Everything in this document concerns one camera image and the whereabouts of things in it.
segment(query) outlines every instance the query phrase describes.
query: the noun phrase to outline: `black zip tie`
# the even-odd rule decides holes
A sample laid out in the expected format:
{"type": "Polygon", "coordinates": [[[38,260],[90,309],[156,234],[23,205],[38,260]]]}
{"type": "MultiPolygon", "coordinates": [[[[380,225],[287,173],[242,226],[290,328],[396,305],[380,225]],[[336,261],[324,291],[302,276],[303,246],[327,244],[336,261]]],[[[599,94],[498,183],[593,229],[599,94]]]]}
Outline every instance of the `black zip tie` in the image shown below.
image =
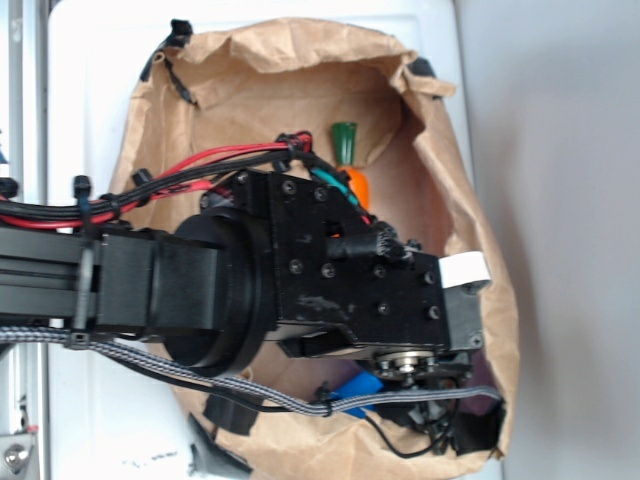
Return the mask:
{"type": "Polygon", "coordinates": [[[316,403],[324,404],[327,407],[327,414],[323,417],[327,418],[333,415],[333,404],[331,403],[331,390],[329,390],[329,382],[322,382],[322,385],[316,389],[316,403]]]}
{"type": "MultiPolygon", "coordinates": [[[[135,183],[136,187],[141,187],[142,185],[149,183],[153,180],[153,175],[146,168],[141,168],[136,173],[131,175],[131,179],[133,183],[135,183]]],[[[138,201],[138,207],[144,207],[151,200],[151,195],[144,197],[138,201]]]]}
{"type": "MultiPolygon", "coordinates": [[[[302,133],[311,136],[307,131],[299,132],[299,134],[302,133]]],[[[287,160],[277,160],[273,162],[273,169],[278,173],[286,173],[291,170],[291,162],[298,158],[298,153],[300,153],[303,142],[298,135],[290,135],[287,133],[281,133],[278,138],[276,138],[276,142],[282,142],[287,145],[289,158],[287,160]]]]}
{"type": "Polygon", "coordinates": [[[78,264],[78,293],[76,311],[73,316],[71,334],[66,347],[72,350],[84,350],[89,346],[91,336],[87,332],[91,284],[93,283],[93,267],[95,252],[93,242],[96,238],[94,225],[91,223],[91,180],[86,175],[78,175],[73,179],[73,196],[78,200],[78,210],[82,220],[82,237],[84,247],[78,264]]]}
{"type": "Polygon", "coordinates": [[[120,202],[118,201],[118,195],[105,193],[104,195],[100,195],[100,200],[105,200],[111,205],[111,211],[113,212],[112,220],[120,220],[120,216],[122,215],[122,205],[120,205],[120,202]]]}

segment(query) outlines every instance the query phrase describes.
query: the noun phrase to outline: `white tag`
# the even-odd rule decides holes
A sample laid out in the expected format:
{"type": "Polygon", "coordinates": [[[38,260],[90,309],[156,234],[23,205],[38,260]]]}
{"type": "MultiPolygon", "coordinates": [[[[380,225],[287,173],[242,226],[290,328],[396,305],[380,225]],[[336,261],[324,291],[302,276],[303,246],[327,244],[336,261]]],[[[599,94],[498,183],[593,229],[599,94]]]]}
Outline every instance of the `white tag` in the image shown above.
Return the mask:
{"type": "Polygon", "coordinates": [[[491,274],[482,252],[466,252],[440,259],[442,288],[490,282],[491,274]]]}

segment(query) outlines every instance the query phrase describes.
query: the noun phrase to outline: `gray wall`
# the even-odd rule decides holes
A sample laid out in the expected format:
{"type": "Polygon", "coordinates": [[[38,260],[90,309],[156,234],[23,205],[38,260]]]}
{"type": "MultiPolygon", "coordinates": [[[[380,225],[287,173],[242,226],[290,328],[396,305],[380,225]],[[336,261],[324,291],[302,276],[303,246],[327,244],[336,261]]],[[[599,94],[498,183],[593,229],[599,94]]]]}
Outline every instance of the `gray wall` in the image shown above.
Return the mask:
{"type": "Polygon", "coordinates": [[[506,478],[640,478],[640,2],[457,8],[476,185],[522,316],[506,478]]]}

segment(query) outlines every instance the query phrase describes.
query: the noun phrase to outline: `gray braided cable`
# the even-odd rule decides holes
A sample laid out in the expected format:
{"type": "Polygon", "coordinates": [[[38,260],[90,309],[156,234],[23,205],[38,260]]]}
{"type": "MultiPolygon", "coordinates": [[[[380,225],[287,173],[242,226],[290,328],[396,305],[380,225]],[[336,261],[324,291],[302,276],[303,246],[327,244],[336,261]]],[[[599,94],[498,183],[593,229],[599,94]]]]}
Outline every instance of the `gray braided cable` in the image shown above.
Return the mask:
{"type": "MultiPolygon", "coordinates": [[[[44,327],[0,327],[0,343],[57,343],[64,344],[69,337],[68,330],[44,327]]],[[[365,405],[397,402],[424,402],[430,400],[449,400],[483,395],[502,400],[498,391],[492,387],[479,386],[448,390],[403,390],[333,400],[331,406],[323,403],[310,404],[286,395],[264,385],[243,378],[207,378],[198,375],[187,367],[172,360],[144,352],[140,349],[116,342],[90,342],[88,349],[112,359],[133,363],[156,373],[185,378],[206,385],[221,387],[270,400],[293,412],[309,416],[327,416],[332,412],[341,412],[365,405]]]]}

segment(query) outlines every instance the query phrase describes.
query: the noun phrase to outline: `brown paper bag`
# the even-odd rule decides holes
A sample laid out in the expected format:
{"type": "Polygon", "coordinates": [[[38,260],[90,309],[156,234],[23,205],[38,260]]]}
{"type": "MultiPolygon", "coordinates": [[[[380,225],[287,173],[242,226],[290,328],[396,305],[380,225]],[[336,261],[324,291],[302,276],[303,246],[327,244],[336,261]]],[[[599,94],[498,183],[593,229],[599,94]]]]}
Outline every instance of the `brown paper bag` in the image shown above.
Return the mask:
{"type": "MultiPolygon", "coordinates": [[[[411,73],[416,58],[380,32],[282,19],[178,36],[156,53],[133,93],[112,191],[130,186],[139,168],[157,174],[194,152],[272,141],[281,132],[311,131],[316,153],[332,160],[329,126],[357,122],[356,163],[370,182],[372,212],[402,239],[417,238],[426,252],[483,251],[493,276],[481,305],[486,359],[506,406],[497,451],[456,456],[449,449],[440,457],[401,460],[370,425],[348,415],[261,414],[249,436],[220,429],[216,438],[246,459],[253,478],[451,478],[479,470],[492,453],[501,457],[509,448],[519,368],[514,294],[440,99],[455,88],[411,73]]],[[[129,220],[173,231],[198,212],[198,197],[153,202],[129,220]]],[[[251,366],[255,381],[307,400],[323,381],[336,387],[356,371],[341,360],[288,359],[275,345],[265,345],[251,366]]],[[[204,395],[178,395],[200,415],[204,395]]],[[[391,422],[381,425],[403,451],[427,443],[391,422]]]]}

